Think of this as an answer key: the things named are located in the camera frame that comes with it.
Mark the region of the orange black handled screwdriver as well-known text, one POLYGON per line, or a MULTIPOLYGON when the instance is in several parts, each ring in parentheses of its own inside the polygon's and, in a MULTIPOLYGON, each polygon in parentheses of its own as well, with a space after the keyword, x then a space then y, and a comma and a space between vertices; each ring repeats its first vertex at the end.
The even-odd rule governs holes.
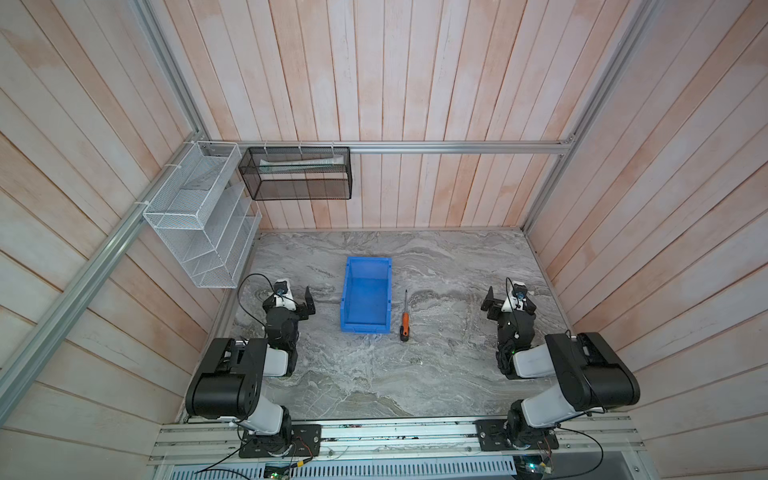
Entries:
POLYGON ((410 316, 408 305, 408 291, 404 292, 403 312, 401 316, 401 325, 399 337, 402 342, 407 342, 410 338, 410 316))

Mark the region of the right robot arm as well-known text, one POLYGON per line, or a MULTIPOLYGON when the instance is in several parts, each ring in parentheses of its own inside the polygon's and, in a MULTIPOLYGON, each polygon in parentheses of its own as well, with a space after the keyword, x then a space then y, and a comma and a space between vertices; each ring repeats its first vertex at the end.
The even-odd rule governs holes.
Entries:
POLYGON ((635 375, 602 335, 547 334, 543 344, 532 345, 536 305, 525 284, 509 281, 502 298, 489 289, 481 310, 497 323, 497 366, 507 379, 556 380, 547 390, 514 401, 504 420, 476 421, 483 451, 557 449, 555 430, 562 422, 640 400, 635 375))

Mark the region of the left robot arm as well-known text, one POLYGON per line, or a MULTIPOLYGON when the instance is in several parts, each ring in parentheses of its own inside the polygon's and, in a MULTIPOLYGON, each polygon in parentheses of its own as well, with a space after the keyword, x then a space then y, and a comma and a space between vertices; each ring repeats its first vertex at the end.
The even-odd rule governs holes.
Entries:
POLYGON ((192 417, 242 428, 242 442, 255 449, 255 456, 277 457, 294 449, 292 420, 286 407, 261 392, 263 379, 294 373, 299 323, 314 315, 316 308, 310 289, 302 302, 296 302, 287 280, 276 284, 263 308, 264 337, 212 340, 192 377, 185 409, 192 417))

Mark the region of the blue plastic bin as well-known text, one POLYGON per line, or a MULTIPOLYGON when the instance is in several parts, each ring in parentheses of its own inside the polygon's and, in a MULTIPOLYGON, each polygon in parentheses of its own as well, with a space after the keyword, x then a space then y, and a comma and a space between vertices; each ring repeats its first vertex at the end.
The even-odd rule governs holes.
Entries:
POLYGON ((392 260, 348 257, 340 305, 342 332, 388 334, 391 329, 392 260))

